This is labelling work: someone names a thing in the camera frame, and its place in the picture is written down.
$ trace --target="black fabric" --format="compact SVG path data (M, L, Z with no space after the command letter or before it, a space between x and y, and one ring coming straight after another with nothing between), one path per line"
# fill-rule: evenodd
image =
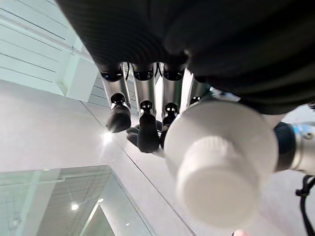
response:
M278 140L279 157L275 171L288 170L292 164L296 151L295 135L291 125L280 122L274 132Z
M314 0L57 0L100 70L185 65L265 114L315 99Z
M315 236L314 229L312 227L312 224L309 221L309 218L308 218L308 216L306 214L306 210L305 210L306 198L310 194L310 189L314 186L314 184L315 184L315 177L306 175L303 178L302 189L298 189L295 192L295 194L297 196L301 197L300 209L301 209L301 213L302 213L302 217L303 217L303 221L304 221L304 226L305 226L305 229L306 229L308 236Z

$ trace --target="black joint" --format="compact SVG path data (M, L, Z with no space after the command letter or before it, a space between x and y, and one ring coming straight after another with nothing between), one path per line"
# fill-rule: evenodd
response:
M99 68L99 72L104 79L111 82L118 81L124 76L121 64L103 66L102 69Z
M173 120L175 120L178 113L179 113L178 106L174 103L168 103L165 106L165 116L163 119L163 125L170 126Z
M171 81L178 81L183 79L185 73L184 65L169 65L164 64L163 77Z
M153 78L153 64L132 64L133 75L137 80L145 81Z

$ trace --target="ceiling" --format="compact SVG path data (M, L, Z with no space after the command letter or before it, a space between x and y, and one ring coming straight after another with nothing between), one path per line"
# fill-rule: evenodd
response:
M111 175L107 166L63 169L51 194L38 236L78 236ZM73 211L72 202L80 207Z
M82 236L115 236L100 206Z
M53 0L0 1L0 79L109 108L96 66Z

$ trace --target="white cylindrical object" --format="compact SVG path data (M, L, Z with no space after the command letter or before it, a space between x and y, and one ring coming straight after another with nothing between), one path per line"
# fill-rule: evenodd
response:
M257 112L209 101L172 123L164 151L181 205L199 220L231 228L244 226L255 213L259 190L276 165L278 145Z

